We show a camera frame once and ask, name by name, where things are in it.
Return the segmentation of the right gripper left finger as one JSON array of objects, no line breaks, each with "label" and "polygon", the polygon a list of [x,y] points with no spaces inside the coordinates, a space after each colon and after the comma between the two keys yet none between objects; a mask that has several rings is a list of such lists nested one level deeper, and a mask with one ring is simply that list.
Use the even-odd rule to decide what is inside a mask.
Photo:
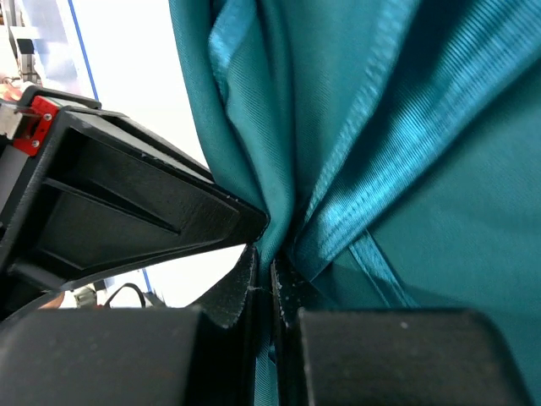
[{"label": "right gripper left finger", "polygon": [[4,405],[250,405],[257,250],[180,308],[36,310],[1,330]]}]

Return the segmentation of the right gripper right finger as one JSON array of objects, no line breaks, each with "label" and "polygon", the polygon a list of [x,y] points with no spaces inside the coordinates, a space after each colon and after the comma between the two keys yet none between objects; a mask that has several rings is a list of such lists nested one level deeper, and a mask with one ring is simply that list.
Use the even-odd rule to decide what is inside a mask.
[{"label": "right gripper right finger", "polygon": [[271,266],[283,405],[529,405],[500,331],[464,309],[338,310]]}]

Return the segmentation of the teal cloth napkin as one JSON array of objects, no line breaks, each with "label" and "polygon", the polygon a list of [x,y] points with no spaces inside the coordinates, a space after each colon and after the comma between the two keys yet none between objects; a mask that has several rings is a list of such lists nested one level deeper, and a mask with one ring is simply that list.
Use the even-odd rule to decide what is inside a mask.
[{"label": "teal cloth napkin", "polygon": [[540,4],[172,1],[216,182],[336,305],[470,305],[540,397]]}]

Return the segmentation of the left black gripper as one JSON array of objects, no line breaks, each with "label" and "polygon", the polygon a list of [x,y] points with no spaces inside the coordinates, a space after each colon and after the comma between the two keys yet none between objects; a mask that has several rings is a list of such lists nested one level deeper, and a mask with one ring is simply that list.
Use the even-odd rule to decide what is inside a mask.
[{"label": "left black gripper", "polygon": [[1,101],[2,319],[18,280],[72,288],[250,244],[265,229],[262,211],[197,162],[100,108],[37,85]]}]

